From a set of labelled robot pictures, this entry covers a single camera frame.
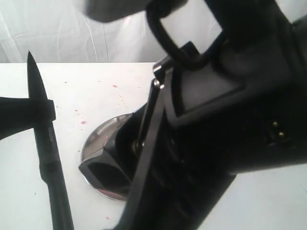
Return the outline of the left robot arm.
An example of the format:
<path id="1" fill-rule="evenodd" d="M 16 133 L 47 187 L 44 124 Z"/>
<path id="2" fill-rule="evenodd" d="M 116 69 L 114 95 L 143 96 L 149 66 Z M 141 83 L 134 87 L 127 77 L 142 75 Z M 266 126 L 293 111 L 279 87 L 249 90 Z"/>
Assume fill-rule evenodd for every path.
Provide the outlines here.
<path id="1" fill-rule="evenodd" d="M 307 19 L 274 0 L 208 0 L 221 27 L 203 53 L 178 47 L 161 20 L 183 0 L 84 0 L 109 23 L 145 12 L 167 56 L 148 101 L 80 171 L 126 199 L 118 230 L 195 230 L 239 173 L 307 162 Z"/>

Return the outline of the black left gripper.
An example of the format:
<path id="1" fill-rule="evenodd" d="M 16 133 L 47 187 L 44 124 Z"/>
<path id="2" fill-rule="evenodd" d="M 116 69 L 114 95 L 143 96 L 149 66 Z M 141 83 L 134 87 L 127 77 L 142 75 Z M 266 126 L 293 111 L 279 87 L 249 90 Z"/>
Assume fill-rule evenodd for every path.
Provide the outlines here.
<path id="1" fill-rule="evenodd" d="M 307 161 L 307 59 L 170 58 L 160 87 L 109 139 L 127 191 L 118 230 L 195 230 L 239 173 Z"/>

